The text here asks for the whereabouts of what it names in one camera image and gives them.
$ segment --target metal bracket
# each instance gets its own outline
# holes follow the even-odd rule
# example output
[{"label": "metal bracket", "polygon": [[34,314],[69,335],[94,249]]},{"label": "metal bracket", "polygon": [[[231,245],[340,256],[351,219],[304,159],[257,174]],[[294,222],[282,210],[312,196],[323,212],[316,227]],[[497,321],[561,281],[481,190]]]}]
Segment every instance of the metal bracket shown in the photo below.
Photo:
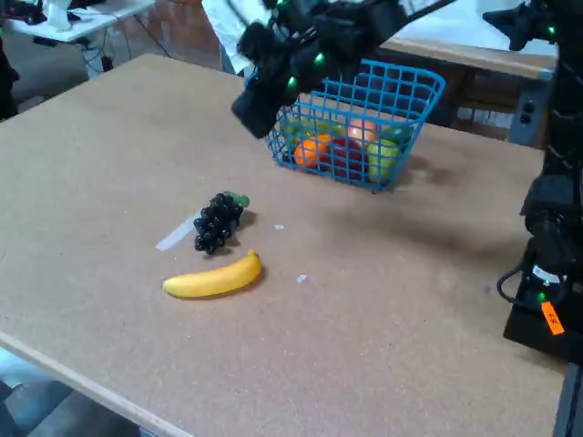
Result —
[{"label": "metal bracket", "polygon": [[554,81],[521,80],[520,98],[508,133],[508,141],[532,146],[548,108]]}]

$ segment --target floor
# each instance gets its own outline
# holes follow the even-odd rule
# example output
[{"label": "floor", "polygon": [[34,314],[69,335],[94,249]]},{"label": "floor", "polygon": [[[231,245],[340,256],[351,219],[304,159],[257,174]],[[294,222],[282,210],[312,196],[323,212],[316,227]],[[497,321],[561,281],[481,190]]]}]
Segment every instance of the floor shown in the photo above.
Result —
[{"label": "floor", "polygon": [[[21,79],[15,83],[14,98],[19,110],[33,107],[87,81],[80,47],[60,44],[55,47],[33,43],[30,36],[4,34],[5,52]],[[163,55],[148,35],[130,39],[132,57],[144,53]],[[174,58],[220,68],[218,56],[185,47],[166,47]],[[106,53],[114,66],[127,62],[126,38],[119,31],[107,33]],[[15,419],[20,433],[29,437],[137,437],[138,428],[80,393],[53,381],[34,366],[0,349],[0,379],[10,388],[0,390],[3,401]],[[5,433],[0,426],[0,437]]]},{"label": "floor", "polygon": [[[103,42],[103,33],[97,41]],[[14,97],[17,103],[37,97],[50,98],[61,94],[87,80],[85,61],[81,47],[59,44],[55,47],[41,46],[33,43],[33,38],[21,34],[6,33],[2,36],[5,52],[13,68],[21,79],[15,83]],[[144,33],[129,39],[130,54],[137,57],[145,53],[163,55],[154,41]],[[218,55],[211,55],[186,47],[166,47],[170,55],[179,60],[220,68]],[[114,66],[128,61],[126,38],[118,30],[107,33],[105,52],[113,57]]]}]

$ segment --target orange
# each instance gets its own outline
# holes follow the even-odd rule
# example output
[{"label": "orange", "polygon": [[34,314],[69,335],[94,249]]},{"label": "orange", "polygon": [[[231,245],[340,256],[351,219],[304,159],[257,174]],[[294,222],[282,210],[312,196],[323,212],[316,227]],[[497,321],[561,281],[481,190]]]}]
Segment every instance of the orange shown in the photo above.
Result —
[{"label": "orange", "polygon": [[320,134],[318,137],[304,139],[293,151],[295,163],[300,167],[318,167],[319,157],[322,153],[330,153],[332,138],[328,134]]}]

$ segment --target plastic basket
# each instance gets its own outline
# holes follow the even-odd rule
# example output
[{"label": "plastic basket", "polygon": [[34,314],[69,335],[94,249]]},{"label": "plastic basket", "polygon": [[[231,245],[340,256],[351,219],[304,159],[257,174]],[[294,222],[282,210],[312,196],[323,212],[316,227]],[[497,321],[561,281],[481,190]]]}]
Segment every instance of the plastic basket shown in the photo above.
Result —
[{"label": "plastic basket", "polygon": [[389,188],[444,88],[430,71],[363,60],[351,84],[325,79],[283,108],[267,143],[281,166]]}]

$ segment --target wall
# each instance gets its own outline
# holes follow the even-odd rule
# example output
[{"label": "wall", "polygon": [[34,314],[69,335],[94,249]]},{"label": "wall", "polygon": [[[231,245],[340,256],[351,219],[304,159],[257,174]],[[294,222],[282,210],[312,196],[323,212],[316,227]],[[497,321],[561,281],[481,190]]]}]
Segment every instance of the wall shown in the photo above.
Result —
[{"label": "wall", "polygon": [[[138,18],[168,51],[178,54],[178,57],[198,63],[196,54],[201,53],[216,57],[219,62],[219,40],[202,9],[201,0],[160,1]],[[129,19],[125,24],[131,39],[144,37],[144,31],[135,19]]]}]

